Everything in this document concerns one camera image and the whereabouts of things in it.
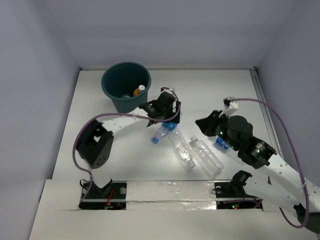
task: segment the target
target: gray wall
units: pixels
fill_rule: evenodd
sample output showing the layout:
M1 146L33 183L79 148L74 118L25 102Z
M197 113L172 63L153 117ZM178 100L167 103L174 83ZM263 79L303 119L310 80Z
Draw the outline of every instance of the gray wall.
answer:
M320 186L320 1L298 0L258 67L266 100L283 116L309 180ZM294 156L273 123L287 162Z
M26 240L79 68L43 1L0 1L0 239Z
M295 0L46 0L81 67L256 66Z

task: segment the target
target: clear plastic bottle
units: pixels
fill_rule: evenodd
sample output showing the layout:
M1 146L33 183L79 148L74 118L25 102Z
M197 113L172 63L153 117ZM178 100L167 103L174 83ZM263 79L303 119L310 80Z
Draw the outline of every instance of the clear plastic bottle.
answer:
M172 143L174 151L180 162L183 164L187 171L191 171L191 169L196 166L194 162L194 156L180 130L178 128L175 128L168 135L168 138Z
M202 141L198 140L196 136L191 137L190 146L195 150L195 152L199 155L205 166L210 172L211 177L215 177L217 173L219 173L222 169L224 169L224 165L217 158L217 156L210 150L208 145Z
M161 127L156 131L151 139L154 144L159 143L160 140L166 138L175 128L177 123L164 122Z

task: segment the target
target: green bucket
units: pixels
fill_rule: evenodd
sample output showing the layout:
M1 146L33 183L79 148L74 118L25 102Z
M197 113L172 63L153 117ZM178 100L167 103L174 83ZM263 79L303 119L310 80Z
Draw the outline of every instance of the green bucket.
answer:
M137 96L132 96L140 85L145 90ZM113 102L118 113L129 113L141 104L148 102L148 90L151 86L149 71L135 62L121 62L110 67L102 76L102 90Z

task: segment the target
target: blue bottle cap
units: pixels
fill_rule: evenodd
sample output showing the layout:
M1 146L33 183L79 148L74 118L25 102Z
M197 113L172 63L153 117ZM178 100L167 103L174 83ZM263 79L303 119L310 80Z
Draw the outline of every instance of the blue bottle cap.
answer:
M218 137L215 142L219 144L221 147L223 147L224 149L229 148L229 145L221 137Z
M162 126L171 132L176 128L177 124L172 122L164 122L162 123Z
M156 137L153 137L153 138L151 139L151 142L153 142L154 144L157 144L157 143L159 142L159 139L156 138Z

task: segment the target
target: zip tie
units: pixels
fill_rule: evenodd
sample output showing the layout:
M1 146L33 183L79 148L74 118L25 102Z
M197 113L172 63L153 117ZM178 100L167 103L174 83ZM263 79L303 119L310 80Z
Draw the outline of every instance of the zip tie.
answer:
M306 180L304 180L304 181L305 181L305 182L304 182L304 184L302 185L301 189L303 189L305 186L307 186Z

